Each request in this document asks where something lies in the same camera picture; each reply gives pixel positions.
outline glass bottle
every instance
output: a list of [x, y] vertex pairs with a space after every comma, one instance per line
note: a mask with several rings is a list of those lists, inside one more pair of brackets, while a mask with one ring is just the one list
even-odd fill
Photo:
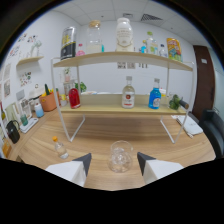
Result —
[[149, 107], [152, 109], [159, 109], [161, 93], [159, 91], [159, 79], [154, 79], [153, 90], [150, 92], [149, 96]]
[[147, 53], [158, 55], [158, 44], [156, 43], [156, 40], [154, 40], [153, 38], [153, 33], [151, 31], [148, 31], [147, 34], [148, 34], [148, 39], [146, 40]]
[[72, 88], [69, 90], [68, 95], [71, 109], [76, 109], [81, 106], [79, 99], [79, 91], [75, 88], [74, 83], [72, 83]]
[[82, 44], [79, 44], [78, 52], [76, 53], [76, 56], [82, 56], [85, 55], [85, 52], [82, 50]]
[[135, 89], [132, 87], [132, 77], [127, 76], [127, 85], [123, 88], [123, 95], [122, 95], [122, 107], [129, 109], [133, 108], [135, 104]]
[[164, 44], [161, 44], [160, 46], [161, 46], [161, 49], [159, 51], [159, 56], [167, 58], [168, 55], [167, 55], [166, 50], [164, 48]]
[[102, 52], [100, 21], [92, 20], [87, 29], [86, 54]]
[[116, 36], [116, 51], [134, 52], [133, 30], [128, 18], [119, 18], [117, 20]]
[[55, 150], [58, 153], [58, 156], [62, 159], [66, 159], [68, 157], [67, 150], [62, 142], [58, 142], [57, 136], [54, 136], [53, 141], [55, 142]]

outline wooden table surface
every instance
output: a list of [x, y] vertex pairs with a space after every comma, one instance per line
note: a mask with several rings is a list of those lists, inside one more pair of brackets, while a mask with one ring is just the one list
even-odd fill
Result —
[[[63, 113], [70, 136], [82, 120], [82, 116]], [[175, 137], [180, 125], [171, 116], [164, 116], [164, 123]], [[53, 136], [63, 142], [69, 156], [63, 160], [54, 149]], [[20, 133], [20, 140], [12, 144], [10, 160], [18, 161], [18, 156], [26, 164], [46, 169], [49, 165], [68, 162], [88, 153], [92, 160], [85, 188], [101, 190], [123, 190], [145, 185], [141, 175], [137, 152], [159, 160], [180, 163], [187, 167], [214, 160], [215, 153], [204, 133], [191, 139], [182, 131], [179, 140], [173, 144], [160, 123], [159, 115], [86, 115], [86, 120], [73, 142], [64, 133], [57, 110], [45, 112], [38, 123], [26, 134]], [[125, 173], [114, 173], [107, 166], [110, 146], [118, 140], [132, 144], [133, 166]]]

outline wall shelf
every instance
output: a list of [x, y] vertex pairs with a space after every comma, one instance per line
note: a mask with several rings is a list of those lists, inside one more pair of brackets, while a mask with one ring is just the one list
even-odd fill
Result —
[[82, 95], [81, 107], [71, 109], [70, 104], [61, 107], [61, 112], [80, 114], [142, 114], [142, 115], [185, 115], [186, 111], [179, 108], [172, 110], [167, 107], [168, 97], [162, 97], [157, 110], [148, 107], [149, 95], [135, 95], [135, 106], [125, 109], [121, 106], [122, 94]]
[[16, 66], [18, 65], [22, 65], [22, 64], [26, 64], [26, 63], [29, 63], [29, 62], [33, 62], [33, 61], [39, 61], [40, 59], [42, 59], [44, 56], [39, 56], [39, 57], [31, 57], [31, 58], [24, 58], [24, 59], [21, 59]]
[[83, 56], [64, 59], [55, 63], [53, 67], [78, 67], [83, 65], [113, 63], [113, 62], [135, 62], [160, 66], [168, 69], [192, 71], [192, 68], [182, 62], [174, 61], [152, 54], [138, 52], [103, 52], [87, 54]]

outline glass jar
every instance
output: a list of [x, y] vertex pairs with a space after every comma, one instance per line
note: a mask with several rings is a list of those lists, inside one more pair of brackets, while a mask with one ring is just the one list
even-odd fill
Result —
[[128, 171], [132, 166], [132, 145], [127, 141], [117, 141], [111, 145], [108, 167], [115, 173]]
[[100, 35], [100, 21], [92, 20], [87, 29], [86, 53], [102, 52], [102, 40]]

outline small bottle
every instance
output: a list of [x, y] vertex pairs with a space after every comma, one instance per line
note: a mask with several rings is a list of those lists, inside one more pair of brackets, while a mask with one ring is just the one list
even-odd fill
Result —
[[72, 88], [69, 90], [69, 102], [71, 109], [76, 109], [81, 106], [79, 99], [79, 91], [75, 88], [75, 84], [72, 84]]
[[154, 79], [153, 90], [150, 92], [149, 96], [149, 107], [152, 109], [159, 109], [161, 93], [159, 91], [159, 79]]
[[82, 44], [79, 44], [78, 52], [76, 53], [76, 56], [82, 56], [85, 55], [85, 52], [82, 50]]
[[135, 104], [135, 89], [132, 87], [132, 77], [127, 76], [127, 85], [123, 89], [123, 95], [122, 95], [122, 107], [129, 109], [133, 108]]
[[68, 157], [68, 153], [63, 143], [58, 142], [57, 136], [54, 136], [52, 139], [55, 142], [55, 150], [57, 151], [58, 156], [62, 159], [66, 159]]
[[159, 56], [164, 57], [164, 58], [167, 58], [168, 55], [167, 55], [167, 53], [166, 53], [166, 51], [165, 51], [164, 45], [161, 44], [160, 46], [161, 46], [161, 49], [160, 49], [160, 51], [159, 51]]
[[116, 51], [134, 51], [133, 30], [128, 18], [119, 18], [117, 20], [116, 37]]
[[153, 39], [153, 33], [151, 31], [148, 31], [147, 34], [148, 34], [148, 39], [146, 40], [147, 53], [158, 55], [158, 44], [156, 43], [156, 40]]

